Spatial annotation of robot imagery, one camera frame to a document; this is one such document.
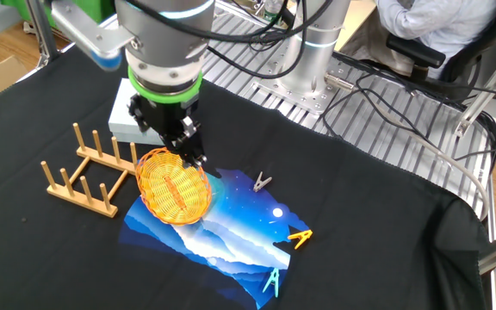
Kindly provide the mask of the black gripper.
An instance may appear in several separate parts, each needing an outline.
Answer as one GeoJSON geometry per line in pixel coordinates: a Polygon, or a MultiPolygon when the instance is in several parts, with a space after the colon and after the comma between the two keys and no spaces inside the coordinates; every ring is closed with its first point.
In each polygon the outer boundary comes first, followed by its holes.
{"type": "Polygon", "coordinates": [[[166,148],[178,155],[185,164],[202,167],[207,157],[202,145],[200,123],[190,118],[198,108],[199,96],[186,102],[161,103],[140,94],[130,98],[128,113],[144,133],[149,128],[164,136],[166,148]]]}

